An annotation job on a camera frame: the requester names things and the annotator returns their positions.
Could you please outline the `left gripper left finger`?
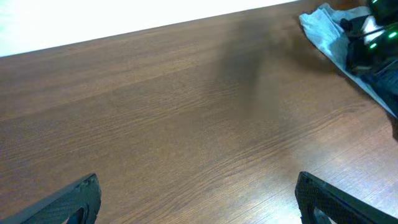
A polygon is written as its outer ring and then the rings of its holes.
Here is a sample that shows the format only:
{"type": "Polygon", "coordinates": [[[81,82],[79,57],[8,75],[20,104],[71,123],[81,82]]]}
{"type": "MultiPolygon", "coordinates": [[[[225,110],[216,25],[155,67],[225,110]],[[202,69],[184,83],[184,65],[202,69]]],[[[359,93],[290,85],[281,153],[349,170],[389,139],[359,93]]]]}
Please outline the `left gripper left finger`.
{"type": "Polygon", "coordinates": [[[94,223],[101,206],[96,174],[88,174],[1,223],[94,223]]]}

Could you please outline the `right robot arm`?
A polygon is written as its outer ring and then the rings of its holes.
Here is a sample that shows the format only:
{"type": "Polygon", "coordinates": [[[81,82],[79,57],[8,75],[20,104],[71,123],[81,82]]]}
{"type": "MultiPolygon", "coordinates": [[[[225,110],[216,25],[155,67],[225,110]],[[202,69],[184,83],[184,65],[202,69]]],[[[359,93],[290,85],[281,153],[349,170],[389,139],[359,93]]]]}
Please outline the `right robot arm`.
{"type": "Polygon", "coordinates": [[[378,73],[397,63],[397,0],[367,0],[369,15],[343,19],[349,39],[347,69],[356,75],[378,73]]]}

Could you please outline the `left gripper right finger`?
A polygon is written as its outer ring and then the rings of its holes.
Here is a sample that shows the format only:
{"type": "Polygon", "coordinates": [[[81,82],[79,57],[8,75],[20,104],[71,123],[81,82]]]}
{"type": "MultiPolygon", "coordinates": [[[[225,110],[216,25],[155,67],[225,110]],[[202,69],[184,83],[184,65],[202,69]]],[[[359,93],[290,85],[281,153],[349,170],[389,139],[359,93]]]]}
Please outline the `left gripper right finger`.
{"type": "Polygon", "coordinates": [[[295,198],[304,224],[397,224],[397,218],[305,171],[298,175],[295,198]]]}

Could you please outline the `navy blue shorts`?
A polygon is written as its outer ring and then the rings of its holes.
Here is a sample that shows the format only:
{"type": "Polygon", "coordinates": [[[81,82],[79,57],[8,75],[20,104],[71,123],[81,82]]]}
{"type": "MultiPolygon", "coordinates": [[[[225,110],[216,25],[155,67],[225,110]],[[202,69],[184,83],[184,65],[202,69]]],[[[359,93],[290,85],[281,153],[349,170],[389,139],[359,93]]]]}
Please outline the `navy blue shorts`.
{"type": "Polygon", "coordinates": [[[380,67],[360,66],[358,76],[363,90],[397,118],[397,60],[380,67]]]}

